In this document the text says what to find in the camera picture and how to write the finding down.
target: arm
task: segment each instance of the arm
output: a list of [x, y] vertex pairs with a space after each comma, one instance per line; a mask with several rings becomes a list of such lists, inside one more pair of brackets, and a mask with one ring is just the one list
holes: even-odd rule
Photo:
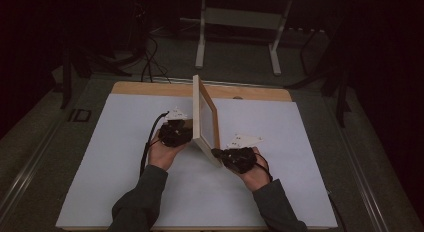
[[[260, 155], [256, 147], [253, 151]], [[263, 157], [258, 155], [257, 162], [267, 168]], [[268, 174], [257, 166], [244, 174], [237, 175], [252, 191], [259, 212], [270, 231], [307, 231], [305, 223], [297, 220], [280, 180], [270, 181]]]
[[280, 180], [253, 191], [253, 198], [270, 231], [307, 231], [297, 220]]
[[108, 231], [149, 231], [159, 216], [167, 177], [165, 170], [147, 165], [137, 186], [113, 206], [113, 222]]
[[149, 231], [159, 216], [162, 192], [168, 177], [166, 171], [185, 145], [166, 147], [158, 141], [158, 133], [152, 141], [148, 165], [136, 187], [113, 206], [113, 222], [108, 231]]

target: person's right hand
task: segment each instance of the person's right hand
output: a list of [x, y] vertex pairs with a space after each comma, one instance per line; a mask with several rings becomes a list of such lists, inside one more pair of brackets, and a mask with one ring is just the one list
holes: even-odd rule
[[[252, 149], [253, 149], [253, 152], [257, 154], [256, 155], [257, 163], [262, 165], [266, 169], [269, 169], [267, 167], [267, 163], [262, 158], [262, 156], [259, 156], [260, 152], [258, 148], [253, 147]], [[268, 174], [262, 168], [256, 165], [253, 166], [251, 170], [247, 171], [244, 174], [239, 174], [239, 173], [235, 173], [235, 174], [238, 175], [243, 180], [246, 187], [252, 192], [262, 188], [263, 186], [271, 182], [269, 181]]]

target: black device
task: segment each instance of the black device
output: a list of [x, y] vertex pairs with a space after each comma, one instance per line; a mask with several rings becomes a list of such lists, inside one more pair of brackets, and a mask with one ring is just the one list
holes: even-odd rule
[[221, 159], [225, 167], [239, 174], [251, 170], [257, 163], [255, 152], [249, 147], [227, 150], [212, 149], [212, 154], [215, 158]]
[[193, 120], [168, 120], [159, 129], [159, 139], [167, 147], [178, 147], [193, 138]]

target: desk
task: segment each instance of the desk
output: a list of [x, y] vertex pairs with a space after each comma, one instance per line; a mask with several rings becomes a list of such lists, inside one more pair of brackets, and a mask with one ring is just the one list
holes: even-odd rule
[[[280, 103], [291, 101], [288, 92], [225, 86], [207, 86], [207, 90], [214, 98], [224, 97], [214, 101], [220, 111], [221, 141], [228, 142], [237, 131], [260, 133], [265, 142], [258, 148], [266, 151], [271, 173], [287, 187], [286, 195], [299, 219], [310, 227], [337, 226], [297, 106]], [[140, 93], [172, 96], [132, 96]], [[97, 123], [57, 226], [67, 230], [108, 226], [113, 203], [137, 181], [134, 170], [138, 170], [139, 150], [144, 142], [140, 138], [146, 137], [154, 120], [152, 116], [175, 105], [189, 115], [186, 109], [192, 107], [190, 97], [190, 85], [117, 83]], [[233, 97], [251, 100], [226, 99]], [[154, 229], [263, 229], [265, 225], [251, 194], [237, 177], [228, 173], [225, 168], [213, 166], [194, 144], [188, 146], [169, 170], [168, 189], [164, 191], [161, 216]]]
[[259, 29], [276, 30], [274, 41], [268, 45], [272, 69], [274, 75], [281, 75], [280, 63], [278, 61], [277, 47], [280, 43], [281, 35], [293, 3], [293, 0], [282, 0], [284, 10], [281, 14], [262, 13], [253, 11], [242, 11], [234, 9], [222, 9], [208, 7], [206, 0], [202, 0], [200, 13], [200, 37], [196, 54], [195, 67], [203, 68], [203, 58], [205, 54], [205, 25], [221, 24], [239, 27], [250, 27]]

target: white paper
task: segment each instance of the white paper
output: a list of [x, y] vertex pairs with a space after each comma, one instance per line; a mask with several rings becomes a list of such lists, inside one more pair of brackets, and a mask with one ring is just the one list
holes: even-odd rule
[[[257, 145], [279, 178], [299, 220], [337, 227], [297, 106], [293, 102], [213, 99], [221, 144], [234, 132], [260, 134]], [[157, 116], [189, 97], [111, 94], [68, 192], [57, 227], [107, 227], [111, 209], [138, 180], [144, 144]], [[265, 226], [252, 194], [226, 168], [191, 143], [175, 159], [154, 227]]]

